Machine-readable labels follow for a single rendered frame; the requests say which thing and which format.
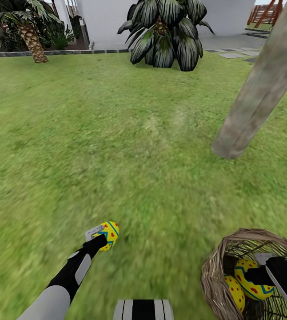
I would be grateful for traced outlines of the easter egg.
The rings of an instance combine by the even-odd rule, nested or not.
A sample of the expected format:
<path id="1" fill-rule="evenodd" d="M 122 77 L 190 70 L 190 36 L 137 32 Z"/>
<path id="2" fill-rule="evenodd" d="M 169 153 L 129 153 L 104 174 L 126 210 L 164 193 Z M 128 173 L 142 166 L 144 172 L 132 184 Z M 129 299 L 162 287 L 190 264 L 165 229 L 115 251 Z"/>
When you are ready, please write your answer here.
<path id="1" fill-rule="evenodd" d="M 102 225 L 105 227 L 105 229 L 101 232 L 94 234 L 94 236 L 97 237 L 101 234 L 105 235 L 108 243 L 106 246 L 100 248 L 100 250 L 107 251 L 115 245 L 119 234 L 119 228 L 115 222 L 105 222 Z"/>
<path id="2" fill-rule="evenodd" d="M 246 299 L 243 288 L 233 275 L 228 273 L 225 273 L 224 275 L 225 283 L 228 285 L 231 296 L 235 300 L 235 303 L 237 303 L 240 313 L 243 313 L 244 307 L 246 306 Z"/>
<path id="3" fill-rule="evenodd" d="M 244 257 L 243 259 L 239 259 L 234 265 L 234 277 L 242 286 L 244 295 L 247 296 L 247 298 L 257 301 L 266 300 L 275 293 L 275 286 L 254 285 L 252 281 L 247 281 L 244 278 L 244 273 L 247 272 L 249 268 L 257 268 L 257 264 L 258 263 L 251 258 Z"/>

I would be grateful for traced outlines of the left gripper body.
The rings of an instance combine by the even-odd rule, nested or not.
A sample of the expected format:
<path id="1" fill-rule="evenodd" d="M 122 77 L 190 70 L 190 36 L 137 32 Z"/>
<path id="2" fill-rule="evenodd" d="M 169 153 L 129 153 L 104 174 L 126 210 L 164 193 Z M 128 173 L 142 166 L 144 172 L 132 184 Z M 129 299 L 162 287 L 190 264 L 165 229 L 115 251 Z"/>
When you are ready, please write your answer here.
<path id="1" fill-rule="evenodd" d="M 107 245 L 107 240 L 104 234 L 101 234 L 97 237 L 95 237 L 94 239 L 92 239 L 91 241 L 88 241 L 86 243 L 83 244 L 83 247 L 87 246 L 87 245 L 91 245 L 94 249 L 95 249 L 95 254 L 98 252 L 98 250 L 100 250 L 100 248 L 104 247 Z"/>

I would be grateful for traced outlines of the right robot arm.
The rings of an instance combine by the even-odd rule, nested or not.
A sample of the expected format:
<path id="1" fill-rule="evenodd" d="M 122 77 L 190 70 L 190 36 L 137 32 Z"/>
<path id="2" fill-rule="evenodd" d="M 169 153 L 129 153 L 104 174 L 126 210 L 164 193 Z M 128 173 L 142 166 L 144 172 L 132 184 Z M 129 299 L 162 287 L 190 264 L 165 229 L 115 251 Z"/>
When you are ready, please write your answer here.
<path id="1" fill-rule="evenodd" d="M 249 268 L 244 278 L 254 285 L 275 286 L 287 304 L 287 259 L 274 252 L 255 252 L 253 259 L 258 267 Z"/>

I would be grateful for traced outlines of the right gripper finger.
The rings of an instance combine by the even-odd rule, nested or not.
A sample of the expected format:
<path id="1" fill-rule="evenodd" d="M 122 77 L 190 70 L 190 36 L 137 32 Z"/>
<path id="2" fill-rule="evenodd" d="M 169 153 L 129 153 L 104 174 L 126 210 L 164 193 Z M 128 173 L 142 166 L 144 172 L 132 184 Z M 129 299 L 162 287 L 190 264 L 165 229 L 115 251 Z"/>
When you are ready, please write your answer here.
<path id="1" fill-rule="evenodd" d="M 248 274 L 248 271 L 244 273 L 244 278 L 245 278 L 247 281 L 252 281 L 250 275 Z"/>

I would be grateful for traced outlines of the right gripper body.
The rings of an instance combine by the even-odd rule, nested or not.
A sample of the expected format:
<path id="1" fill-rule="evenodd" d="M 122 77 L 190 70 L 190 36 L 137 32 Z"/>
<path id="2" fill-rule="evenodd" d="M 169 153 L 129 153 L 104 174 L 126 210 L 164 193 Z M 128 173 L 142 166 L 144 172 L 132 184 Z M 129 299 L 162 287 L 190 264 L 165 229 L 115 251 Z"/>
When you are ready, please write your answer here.
<path id="1" fill-rule="evenodd" d="M 275 286 L 271 283 L 264 275 L 263 272 L 264 266 L 260 268 L 249 268 L 248 274 L 250 275 L 252 282 L 254 285 L 267 285 L 267 286 Z"/>

